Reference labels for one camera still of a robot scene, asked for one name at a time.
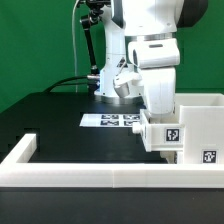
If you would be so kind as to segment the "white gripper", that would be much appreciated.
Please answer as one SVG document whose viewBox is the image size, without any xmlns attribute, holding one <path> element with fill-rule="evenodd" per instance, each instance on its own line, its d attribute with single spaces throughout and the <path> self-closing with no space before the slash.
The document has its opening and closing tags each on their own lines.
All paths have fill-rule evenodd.
<svg viewBox="0 0 224 224">
<path fill-rule="evenodd" d="M 152 118 L 169 116 L 174 110 L 176 70 L 180 52 L 175 38 L 133 41 L 128 44 L 129 61 L 143 82 L 143 100 Z"/>
</svg>

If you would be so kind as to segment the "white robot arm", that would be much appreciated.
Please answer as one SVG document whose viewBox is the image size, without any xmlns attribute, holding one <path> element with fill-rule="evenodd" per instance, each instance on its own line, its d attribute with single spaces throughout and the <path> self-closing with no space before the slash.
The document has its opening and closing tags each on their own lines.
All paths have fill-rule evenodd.
<svg viewBox="0 0 224 224">
<path fill-rule="evenodd" d="M 101 5 L 106 63 L 96 95 L 106 101 L 142 98 L 151 118 L 170 116 L 175 104 L 175 33 L 194 26 L 208 0 L 108 0 Z"/>
</svg>

